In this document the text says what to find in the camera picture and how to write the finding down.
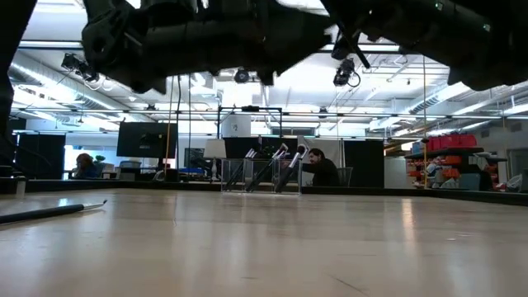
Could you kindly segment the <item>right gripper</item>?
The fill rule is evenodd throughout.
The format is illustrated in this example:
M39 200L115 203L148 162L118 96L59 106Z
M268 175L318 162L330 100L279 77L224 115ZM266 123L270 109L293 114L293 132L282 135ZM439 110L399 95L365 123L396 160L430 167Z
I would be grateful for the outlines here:
M343 38L349 44L385 39L449 67L455 65L452 1L321 0L321 3L329 16L342 25Z

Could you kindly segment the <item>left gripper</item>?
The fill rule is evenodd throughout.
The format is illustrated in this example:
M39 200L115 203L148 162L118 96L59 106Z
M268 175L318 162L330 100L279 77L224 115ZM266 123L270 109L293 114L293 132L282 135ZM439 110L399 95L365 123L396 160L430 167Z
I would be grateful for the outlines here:
M329 16L291 12L285 34L295 39L272 57L272 29L281 18L276 1L163 1L156 3L156 79L240 67L270 86L281 75L332 41Z

